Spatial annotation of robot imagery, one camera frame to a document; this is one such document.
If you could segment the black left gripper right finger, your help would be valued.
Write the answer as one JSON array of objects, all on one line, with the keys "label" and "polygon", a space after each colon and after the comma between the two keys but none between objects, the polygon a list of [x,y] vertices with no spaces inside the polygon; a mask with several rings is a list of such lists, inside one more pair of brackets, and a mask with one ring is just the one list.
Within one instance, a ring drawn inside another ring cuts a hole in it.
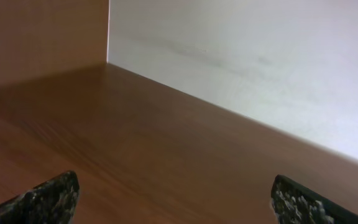
[{"label": "black left gripper right finger", "polygon": [[309,188],[277,175],[271,205],[279,224],[358,224],[358,215]]}]

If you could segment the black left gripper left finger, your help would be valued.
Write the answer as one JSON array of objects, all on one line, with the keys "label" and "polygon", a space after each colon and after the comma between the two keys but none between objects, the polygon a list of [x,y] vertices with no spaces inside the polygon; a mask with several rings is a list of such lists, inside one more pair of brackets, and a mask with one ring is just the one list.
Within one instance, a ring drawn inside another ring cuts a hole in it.
[{"label": "black left gripper left finger", "polygon": [[75,213],[80,185],[68,170],[0,204],[0,224],[69,224]]}]

